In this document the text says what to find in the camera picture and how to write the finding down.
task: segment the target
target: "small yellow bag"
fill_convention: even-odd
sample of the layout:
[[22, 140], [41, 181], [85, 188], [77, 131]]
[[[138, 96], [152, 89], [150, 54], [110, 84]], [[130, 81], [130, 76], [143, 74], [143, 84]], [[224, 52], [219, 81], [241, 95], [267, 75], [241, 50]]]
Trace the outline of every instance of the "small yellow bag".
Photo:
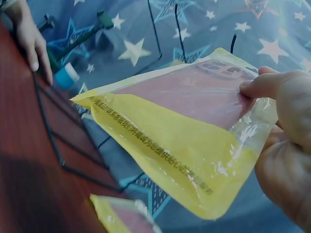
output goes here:
[[[239, 83], [231, 80], [256, 77], [251, 69], [217, 49], [194, 65], [133, 76], [72, 101], [90, 109], [94, 120], [172, 198], [203, 219], [217, 219], [248, 178], [277, 121], [274, 100], [240, 102]], [[157, 91], [160, 80], [163, 90]]]

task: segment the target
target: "blue fabric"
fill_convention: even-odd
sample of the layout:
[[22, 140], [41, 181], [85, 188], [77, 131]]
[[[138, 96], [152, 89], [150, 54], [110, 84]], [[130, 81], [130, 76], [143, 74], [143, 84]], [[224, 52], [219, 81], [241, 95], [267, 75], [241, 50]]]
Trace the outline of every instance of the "blue fabric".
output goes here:
[[[46, 13], [57, 19], [56, 28], [44, 32], [54, 52], [89, 31], [96, 13], [106, 10], [115, 27], [100, 31], [63, 59], [80, 74], [77, 91], [84, 92], [148, 70], [167, 67], [183, 60], [176, 34], [181, 29], [187, 62], [210, 54], [215, 48], [230, 50], [237, 34], [234, 54], [256, 67], [279, 71], [311, 71], [311, 0], [150, 0], [161, 59], [147, 0], [28, 0], [35, 22]], [[126, 53], [129, 45], [142, 49], [138, 56]], [[84, 119], [95, 143], [107, 137], [95, 122]], [[128, 153], [112, 138], [100, 152], [120, 185], [142, 173]], [[143, 200], [165, 233], [300, 233], [297, 226], [274, 206], [261, 191], [252, 173], [229, 211], [216, 221], [202, 220], [161, 190], [147, 176], [130, 185], [127, 194]]]

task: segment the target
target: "red wooden surface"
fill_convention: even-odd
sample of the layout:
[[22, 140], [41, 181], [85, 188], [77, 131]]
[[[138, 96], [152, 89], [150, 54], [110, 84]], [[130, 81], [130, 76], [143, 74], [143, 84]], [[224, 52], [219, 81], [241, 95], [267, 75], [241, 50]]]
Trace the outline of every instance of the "red wooden surface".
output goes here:
[[[52, 128], [98, 158], [86, 133], [43, 100]], [[38, 106], [28, 65], [0, 24], [0, 233], [106, 232], [89, 194], [121, 195], [60, 167]], [[57, 144], [69, 165], [115, 184], [108, 171]]]

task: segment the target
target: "finger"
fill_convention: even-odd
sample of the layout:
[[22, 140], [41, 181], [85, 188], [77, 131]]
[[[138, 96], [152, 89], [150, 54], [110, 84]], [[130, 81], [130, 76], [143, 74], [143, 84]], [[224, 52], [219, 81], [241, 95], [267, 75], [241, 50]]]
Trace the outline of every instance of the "finger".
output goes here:
[[39, 69], [39, 62], [38, 62], [38, 56], [35, 51], [35, 45], [27, 45], [25, 47], [26, 53], [27, 53], [27, 60], [29, 62], [29, 65], [31, 67], [31, 70], [33, 72], [36, 72]]
[[284, 141], [285, 139], [287, 138], [283, 130], [278, 126], [274, 126], [269, 133], [269, 136], [263, 146], [262, 151], [265, 151], [266, 149], [270, 148], [275, 143], [279, 143], [281, 141]]
[[270, 67], [260, 67], [258, 70], [258, 74], [273, 74], [273, 73], [277, 73], [276, 70], [270, 68]]
[[43, 66], [47, 81], [49, 82], [49, 84], [52, 84], [53, 83], [53, 74], [52, 74], [52, 69], [51, 69], [51, 64], [50, 64], [48, 52], [46, 49], [45, 40], [36, 44], [35, 50], [39, 56], [39, 59], [41, 61], [42, 66]]
[[288, 73], [264, 73], [251, 82], [243, 82], [240, 92], [250, 98], [272, 98], [276, 99], [279, 88], [288, 80], [301, 76], [301, 71]]

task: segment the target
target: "white star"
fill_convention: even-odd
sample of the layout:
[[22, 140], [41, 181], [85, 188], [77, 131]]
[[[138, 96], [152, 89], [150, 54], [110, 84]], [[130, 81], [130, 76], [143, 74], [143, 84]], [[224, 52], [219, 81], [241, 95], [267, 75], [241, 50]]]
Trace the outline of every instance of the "white star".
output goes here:
[[234, 30], [241, 30], [242, 32], [245, 32], [246, 29], [252, 29], [251, 26], [247, 25], [247, 22], [245, 22], [245, 23], [236, 23], [235, 25], [236, 25], [236, 27], [235, 27]]
[[74, 4], [73, 6], [75, 6], [77, 3], [81, 2], [81, 3], [85, 3], [86, 0], [74, 0]]
[[217, 30], [217, 26], [213, 26], [209, 29], [211, 32]]
[[287, 32], [283, 29], [283, 28], [280, 28], [278, 30], [278, 32], [282, 35], [282, 36], [287, 36]]
[[311, 72], [311, 61], [308, 61], [306, 58], [303, 58], [301, 65], [303, 65], [305, 67], [305, 70], [307, 72]]
[[295, 18], [299, 19], [300, 21], [302, 21], [306, 16], [302, 14], [302, 12], [300, 13], [295, 13]]
[[79, 91], [79, 94], [85, 93], [87, 91], [88, 91], [88, 88], [86, 86], [86, 83], [83, 83], [82, 86], [81, 86], [81, 89]]
[[150, 51], [144, 50], [142, 45], [144, 43], [144, 39], [141, 39], [137, 44], [132, 44], [131, 42], [124, 40], [124, 46], [126, 47], [126, 51], [118, 57], [118, 60], [130, 59], [133, 66], [135, 67], [137, 61], [140, 57], [149, 56], [151, 54]]
[[121, 24], [125, 22], [125, 19], [119, 18], [119, 14], [115, 18], [112, 18], [113, 27], [121, 30]]
[[[178, 28], [175, 29], [176, 30], [176, 34], [174, 35], [173, 38], [179, 38], [179, 30]], [[181, 37], [181, 41], [184, 41], [184, 39], [186, 37], [190, 37], [191, 34], [187, 32], [187, 28], [185, 28], [184, 30], [180, 31], [180, 37]]]
[[86, 71], [90, 74], [95, 70], [94, 64], [88, 64]]
[[280, 47], [278, 46], [278, 40], [275, 40], [274, 42], [268, 42], [263, 39], [259, 39], [259, 41], [263, 45], [263, 48], [259, 50], [257, 54], [269, 55], [277, 64], [279, 56], [289, 56], [286, 51], [280, 49]]
[[209, 19], [215, 18], [214, 12], [213, 11], [206, 11], [206, 17]]

